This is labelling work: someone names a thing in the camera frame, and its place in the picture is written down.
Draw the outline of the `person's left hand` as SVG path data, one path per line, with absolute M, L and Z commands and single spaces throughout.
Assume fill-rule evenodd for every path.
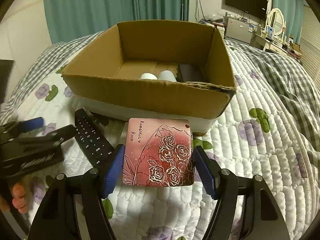
M 1 211 L 9 212 L 9 198 L 4 195 L 8 193 L 12 196 L 12 205 L 20 213 L 26 214 L 28 212 L 28 204 L 26 197 L 26 190 L 24 181 L 22 179 L 15 180 L 14 183 L 9 184 L 7 181 L 1 179 Z

